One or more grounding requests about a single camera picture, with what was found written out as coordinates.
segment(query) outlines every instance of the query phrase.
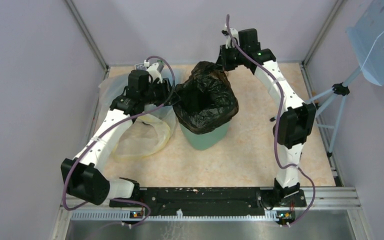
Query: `crumpled black bag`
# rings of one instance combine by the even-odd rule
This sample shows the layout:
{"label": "crumpled black bag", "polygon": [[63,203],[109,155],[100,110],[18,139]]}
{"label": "crumpled black bag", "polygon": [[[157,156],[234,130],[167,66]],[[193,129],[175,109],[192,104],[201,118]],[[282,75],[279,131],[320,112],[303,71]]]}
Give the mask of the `crumpled black bag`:
{"label": "crumpled black bag", "polygon": [[194,134],[206,134],[229,122],[239,111],[226,74],[215,63],[200,61],[189,79],[178,84],[173,105],[179,123]]}

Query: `tripod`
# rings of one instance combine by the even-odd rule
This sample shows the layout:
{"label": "tripod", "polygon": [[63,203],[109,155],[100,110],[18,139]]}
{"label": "tripod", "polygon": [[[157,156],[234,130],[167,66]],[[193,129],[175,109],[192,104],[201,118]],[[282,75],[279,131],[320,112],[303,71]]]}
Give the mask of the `tripod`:
{"label": "tripod", "polygon": [[[332,152],[335,145],[335,140],[337,138],[339,124],[341,122],[342,112],[344,110],[345,101],[347,99],[347,95],[350,94],[350,90],[348,89],[348,85],[352,83],[357,76],[361,73],[361,68],[358,66],[353,73],[344,81],[341,83],[334,84],[332,88],[308,99],[305,101],[306,104],[313,103],[317,106],[316,103],[314,103],[315,100],[330,94],[330,96],[318,107],[317,111],[315,112],[315,118],[317,118],[339,95],[342,96],[342,100],[340,102],[340,107],[338,111],[338,115],[336,117],[335,125],[324,125],[324,124],[317,124],[319,128],[326,128],[326,129],[333,129],[332,138],[330,140],[329,144],[329,150],[327,151],[327,157],[332,157]],[[271,122],[274,122],[276,120],[276,117],[272,117],[270,119]]]}

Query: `gray floor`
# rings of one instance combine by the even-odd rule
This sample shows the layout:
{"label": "gray floor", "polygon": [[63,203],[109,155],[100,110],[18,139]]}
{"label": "gray floor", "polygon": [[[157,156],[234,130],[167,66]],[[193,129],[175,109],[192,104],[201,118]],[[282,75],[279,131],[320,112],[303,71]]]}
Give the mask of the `gray floor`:
{"label": "gray floor", "polygon": [[66,240],[354,240],[346,210],[310,211],[297,225],[273,222],[149,221],[132,230],[108,221],[71,221]]}

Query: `gray wall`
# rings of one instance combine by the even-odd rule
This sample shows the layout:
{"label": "gray wall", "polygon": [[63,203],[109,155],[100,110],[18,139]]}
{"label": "gray wall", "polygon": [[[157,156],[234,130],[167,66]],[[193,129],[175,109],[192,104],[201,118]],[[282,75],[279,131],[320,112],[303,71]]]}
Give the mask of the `gray wall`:
{"label": "gray wall", "polygon": [[[344,81],[358,66],[345,29],[354,26],[371,1],[349,0],[312,59],[308,71],[318,93]],[[333,154],[348,186],[355,186],[375,239],[384,239],[384,86],[362,74],[350,85]],[[333,124],[337,99],[323,113]]]}
{"label": "gray wall", "polygon": [[160,55],[172,63],[216,61],[221,30],[256,28],[280,61],[305,58],[335,0],[74,0],[110,65]]}
{"label": "gray wall", "polygon": [[0,0],[0,240],[46,240],[103,70],[62,0]]}

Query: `light green bucket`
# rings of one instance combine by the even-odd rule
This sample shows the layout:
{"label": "light green bucket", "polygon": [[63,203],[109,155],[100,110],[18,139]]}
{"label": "light green bucket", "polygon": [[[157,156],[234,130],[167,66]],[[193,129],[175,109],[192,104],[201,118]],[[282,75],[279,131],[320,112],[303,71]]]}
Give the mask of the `light green bucket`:
{"label": "light green bucket", "polygon": [[204,134],[195,134],[182,124],[180,124],[180,129],[183,132],[183,135],[186,137],[190,145],[196,150],[205,150],[212,147],[218,141],[222,140],[228,133],[230,121],[225,124],[217,127],[213,131],[204,133]]}

